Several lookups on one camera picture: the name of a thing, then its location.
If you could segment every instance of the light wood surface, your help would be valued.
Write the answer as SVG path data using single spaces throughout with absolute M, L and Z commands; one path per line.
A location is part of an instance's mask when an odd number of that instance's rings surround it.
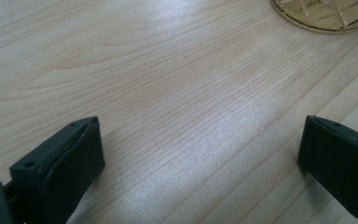
M 0 181 L 92 115 L 106 167 L 69 223 L 358 223 L 296 164 L 307 115 L 358 131 L 358 31 L 269 0 L 0 0 Z

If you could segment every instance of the wooden table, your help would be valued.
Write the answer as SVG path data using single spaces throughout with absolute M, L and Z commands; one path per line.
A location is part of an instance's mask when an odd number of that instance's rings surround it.
M 358 31 L 268 0 L 0 0 L 0 181 L 92 115 L 106 167 L 69 223 L 358 223 L 296 164 L 307 115 L 358 131 Z

